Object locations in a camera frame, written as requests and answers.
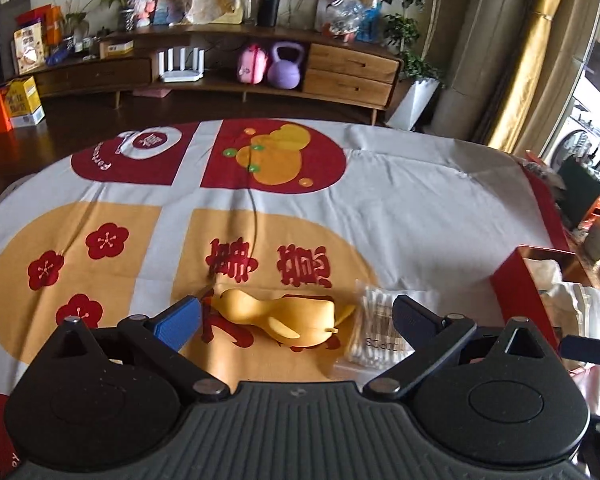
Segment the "cream waffle towel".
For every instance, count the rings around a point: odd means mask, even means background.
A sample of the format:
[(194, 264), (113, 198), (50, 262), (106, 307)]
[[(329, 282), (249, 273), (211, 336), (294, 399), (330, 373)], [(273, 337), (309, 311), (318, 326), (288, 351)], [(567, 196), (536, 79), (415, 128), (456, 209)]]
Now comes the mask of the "cream waffle towel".
[(600, 289), (564, 280), (553, 259), (524, 258), (558, 340), (565, 336), (600, 339)]

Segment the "red metal tin box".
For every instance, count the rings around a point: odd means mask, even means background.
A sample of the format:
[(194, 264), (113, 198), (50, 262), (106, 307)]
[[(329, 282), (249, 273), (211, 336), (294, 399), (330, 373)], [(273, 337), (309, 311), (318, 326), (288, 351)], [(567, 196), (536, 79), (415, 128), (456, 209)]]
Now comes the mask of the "red metal tin box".
[(567, 336), (600, 340), (600, 288), (573, 252), (519, 246), (490, 283), (504, 320), (528, 318), (553, 349)]

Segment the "cotton swab packet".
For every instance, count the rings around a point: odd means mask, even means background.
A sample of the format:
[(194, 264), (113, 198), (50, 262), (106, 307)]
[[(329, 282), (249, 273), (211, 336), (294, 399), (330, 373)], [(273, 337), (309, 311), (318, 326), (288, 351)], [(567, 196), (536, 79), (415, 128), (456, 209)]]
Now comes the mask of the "cotton swab packet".
[(343, 356), (332, 367), (333, 378), (362, 384), (414, 352), (393, 326), (392, 306), (397, 296), (371, 284), (356, 283), (353, 328)]

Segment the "printed white red tablecloth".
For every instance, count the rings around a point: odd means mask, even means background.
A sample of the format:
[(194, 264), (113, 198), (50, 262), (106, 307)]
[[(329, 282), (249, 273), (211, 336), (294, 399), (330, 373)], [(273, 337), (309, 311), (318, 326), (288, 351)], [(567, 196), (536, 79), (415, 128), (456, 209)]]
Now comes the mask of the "printed white red tablecloth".
[(112, 327), (237, 289), (338, 309), (365, 286), (501, 323), (491, 275), (566, 249), (546, 185), (463, 141), (306, 119), (128, 130), (0, 200), (0, 479), (9, 393), (67, 316)]

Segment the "orange green tissue box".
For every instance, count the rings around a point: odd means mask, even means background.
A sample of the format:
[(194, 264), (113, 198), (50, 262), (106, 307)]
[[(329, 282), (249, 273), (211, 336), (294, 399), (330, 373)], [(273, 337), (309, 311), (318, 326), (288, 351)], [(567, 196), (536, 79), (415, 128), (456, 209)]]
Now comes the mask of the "orange green tissue box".
[(600, 217), (600, 178), (573, 155), (560, 166), (558, 176), (565, 188), (557, 205), (568, 229), (577, 229), (589, 218)]

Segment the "white square planter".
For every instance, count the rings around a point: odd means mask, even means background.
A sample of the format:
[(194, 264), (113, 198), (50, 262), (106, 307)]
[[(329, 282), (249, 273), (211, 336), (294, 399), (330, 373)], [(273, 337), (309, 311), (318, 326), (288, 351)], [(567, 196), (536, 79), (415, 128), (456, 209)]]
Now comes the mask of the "white square planter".
[(393, 129), (413, 131), (439, 86), (440, 81), (434, 78), (400, 81), (386, 111), (385, 124)]

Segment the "white wifi router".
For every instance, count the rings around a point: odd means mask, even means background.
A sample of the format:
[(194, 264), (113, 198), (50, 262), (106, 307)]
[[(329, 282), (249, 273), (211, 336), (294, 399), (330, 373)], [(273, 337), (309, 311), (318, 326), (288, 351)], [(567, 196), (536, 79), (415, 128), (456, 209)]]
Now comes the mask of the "white wifi router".
[(158, 79), (165, 84), (188, 84), (204, 76), (206, 51), (197, 47), (178, 47), (159, 51)]

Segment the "yellow cardboard box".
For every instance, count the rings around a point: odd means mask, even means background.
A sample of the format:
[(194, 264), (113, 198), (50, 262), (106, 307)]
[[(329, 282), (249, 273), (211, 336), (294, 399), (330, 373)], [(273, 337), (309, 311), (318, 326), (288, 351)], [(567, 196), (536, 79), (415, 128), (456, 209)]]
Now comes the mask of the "yellow cardboard box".
[(37, 126), (45, 118), (33, 77), (12, 80), (6, 87), (5, 103), (15, 129)]

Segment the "purple kettlebell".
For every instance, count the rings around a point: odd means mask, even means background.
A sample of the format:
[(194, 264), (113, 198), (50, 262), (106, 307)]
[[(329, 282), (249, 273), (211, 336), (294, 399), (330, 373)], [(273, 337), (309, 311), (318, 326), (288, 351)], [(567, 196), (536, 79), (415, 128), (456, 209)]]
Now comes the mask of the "purple kettlebell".
[[(282, 49), (290, 49), (297, 53), (294, 61), (279, 56)], [(304, 57), (301, 44), (291, 41), (279, 41), (272, 45), (272, 64), (268, 69), (268, 82), (276, 89), (292, 90), (300, 84), (300, 65)]]

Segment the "wooden tv cabinet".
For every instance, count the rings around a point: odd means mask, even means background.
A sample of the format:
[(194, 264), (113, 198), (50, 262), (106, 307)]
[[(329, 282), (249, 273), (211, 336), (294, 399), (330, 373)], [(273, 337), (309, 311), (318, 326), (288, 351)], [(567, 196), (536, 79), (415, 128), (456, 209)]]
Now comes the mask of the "wooden tv cabinet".
[[(272, 45), (279, 41), (295, 42), (304, 49), (298, 87), (282, 90), (266, 80), (260, 84), (239, 82), (238, 58), (248, 44), (271, 53)], [(206, 51), (201, 80), (165, 84), (158, 79), (158, 52), (178, 47)], [(312, 30), (209, 24), (114, 32), (102, 38), (94, 60), (73, 58), (37, 68), (30, 75), (42, 98), (136, 89), (237, 93), (243, 99), (250, 94), (270, 94), (364, 107), (376, 117), (388, 110), (401, 70), (399, 58), (378, 44), (342, 42)]]

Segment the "snack box on cabinet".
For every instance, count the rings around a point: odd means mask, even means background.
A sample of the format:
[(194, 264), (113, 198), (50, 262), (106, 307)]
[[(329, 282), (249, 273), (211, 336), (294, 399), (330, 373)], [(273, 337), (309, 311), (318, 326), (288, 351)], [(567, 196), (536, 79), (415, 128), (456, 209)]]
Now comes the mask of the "snack box on cabinet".
[(16, 30), (14, 47), (19, 75), (41, 67), (45, 63), (41, 23), (37, 22)]

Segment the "clear plastic bag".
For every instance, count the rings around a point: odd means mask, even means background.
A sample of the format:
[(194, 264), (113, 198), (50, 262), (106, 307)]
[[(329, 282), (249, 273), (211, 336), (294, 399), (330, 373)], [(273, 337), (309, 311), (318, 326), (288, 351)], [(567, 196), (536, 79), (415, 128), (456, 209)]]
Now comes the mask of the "clear plastic bag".
[(326, 6), (322, 33), (342, 42), (352, 42), (366, 13), (364, 0), (334, 0)]

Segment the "beige covered standing unit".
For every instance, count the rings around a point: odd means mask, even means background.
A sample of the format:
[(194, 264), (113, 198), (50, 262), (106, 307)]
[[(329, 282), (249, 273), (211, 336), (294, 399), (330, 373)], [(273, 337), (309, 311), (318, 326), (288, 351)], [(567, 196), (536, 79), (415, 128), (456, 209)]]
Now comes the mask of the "beige covered standing unit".
[(526, 0), (469, 0), (428, 133), (460, 140), (476, 133), (519, 38), (525, 8)]

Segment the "green potted tree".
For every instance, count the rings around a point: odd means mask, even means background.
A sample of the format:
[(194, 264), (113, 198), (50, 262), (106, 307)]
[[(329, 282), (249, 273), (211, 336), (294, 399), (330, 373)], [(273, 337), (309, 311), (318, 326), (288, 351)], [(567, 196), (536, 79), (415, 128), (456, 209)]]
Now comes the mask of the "green potted tree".
[(385, 44), (396, 49), (402, 61), (402, 75), (412, 81), (435, 79), (442, 71), (429, 61), (429, 51), (438, 28), (444, 0), (380, 0), (386, 6), (400, 4), (400, 10), (384, 16)]

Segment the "black cylinder speaker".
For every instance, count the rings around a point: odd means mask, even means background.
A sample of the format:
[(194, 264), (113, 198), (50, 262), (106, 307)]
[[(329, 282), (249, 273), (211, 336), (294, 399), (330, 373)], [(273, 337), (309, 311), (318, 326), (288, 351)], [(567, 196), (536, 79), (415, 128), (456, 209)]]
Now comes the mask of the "black cylinder speaker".
[(256, 25), (272, 28), (276, 26), (280, 0), (258, 0)]

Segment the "golden curtain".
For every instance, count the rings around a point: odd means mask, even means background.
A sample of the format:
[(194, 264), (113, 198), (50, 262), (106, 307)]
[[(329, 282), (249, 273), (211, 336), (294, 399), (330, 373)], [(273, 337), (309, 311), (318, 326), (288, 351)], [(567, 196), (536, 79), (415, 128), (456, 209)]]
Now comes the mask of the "golden curtain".
[(538, 86), (550, 31), (562, 0), (533, 0), (524, 41), (504, 101), (498, 109), (489, 148), (513, 153)]

